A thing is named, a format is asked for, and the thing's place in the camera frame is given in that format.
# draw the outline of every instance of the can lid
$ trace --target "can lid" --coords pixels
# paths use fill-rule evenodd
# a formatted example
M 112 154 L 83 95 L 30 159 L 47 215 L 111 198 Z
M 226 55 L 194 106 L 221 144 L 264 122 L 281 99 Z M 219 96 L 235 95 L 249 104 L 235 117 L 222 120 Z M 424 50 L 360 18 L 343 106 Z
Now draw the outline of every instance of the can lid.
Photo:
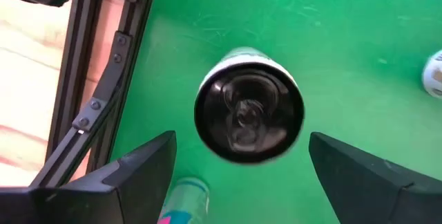
M 211 76 L 195 103 L 202 141 L 222 158 L 259 163 L 296 141 L 304 105 L 284 72 L 262 63 L 234 64 Z

